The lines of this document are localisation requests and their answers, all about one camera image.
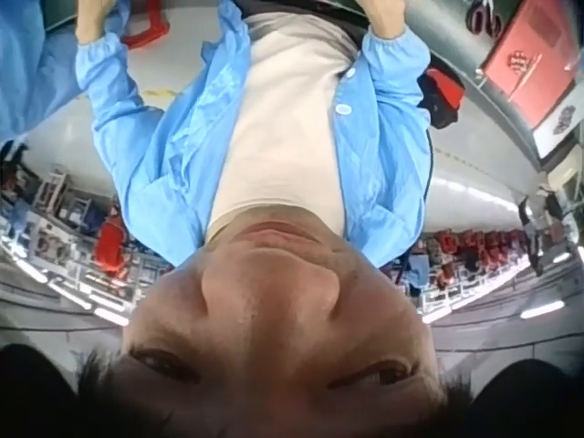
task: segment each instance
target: shirt button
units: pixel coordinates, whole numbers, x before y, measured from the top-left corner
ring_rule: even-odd
[[[351,108],[349,105],[345,105],[344,103],[340,103],[335,108],[335,111],[341,116],[348,116],[351,112],[353,112],[353,108]]]

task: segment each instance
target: lips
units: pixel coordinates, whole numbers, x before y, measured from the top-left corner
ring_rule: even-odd
[[[309,240],[311,242],[318,243],[317,239],[315,239],[312,235],[310,235],[309,233],[307,233],[303,229],[298,228],[295,225],[285,223],[285,222],[263,222],[261,224],[255,224],[255,225],[252,225],[252,226],[246,228],[244,231],[239,233],[239,235],[251,235],[254,233],[261,233],[264,231],[277,231],[277,232],[285,234],[285,235],[292,235],[295,237],[301,237],[301,238]]]

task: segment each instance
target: black hair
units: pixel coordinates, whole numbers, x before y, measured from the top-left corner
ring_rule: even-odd
[[[123,400],[113,385],[113,363],[91,353],[80,366],[75,391],[39,351],[22,345],[0,349],[2,435],[184,436],[172,429],[170,415],[153,416]],[[503,369],[475,398],[468,381],[450,381],[443,387],[444,403],[430,418],[359,438],[571,436],[584,409],[584,373],[570,377],[541,360],[522,360]]]
[[[464,379],[445,381],[444,404],[429,418],[411,427],[373,434],[370,438],[386,436],[437,437],[455,431],[473,402],[470,383]],[[78,398],[84,412],[88,438],[174,438],[169,420],[152,418],[151,414],[121,401],[112,385],[111,361],[92,352],[80,367]]]

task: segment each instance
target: mouth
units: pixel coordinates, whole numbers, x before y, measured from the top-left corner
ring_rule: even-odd
[[[261,224],[255,224],[244,231],[239,233],[237,236],[252,236],[252,235],[281,235],[290,238],[291,240],[304,240],[319,243],[319,241],[310,233],[307,233],[301,228],[295,225],[288,224],[285,222],[263,222]]]

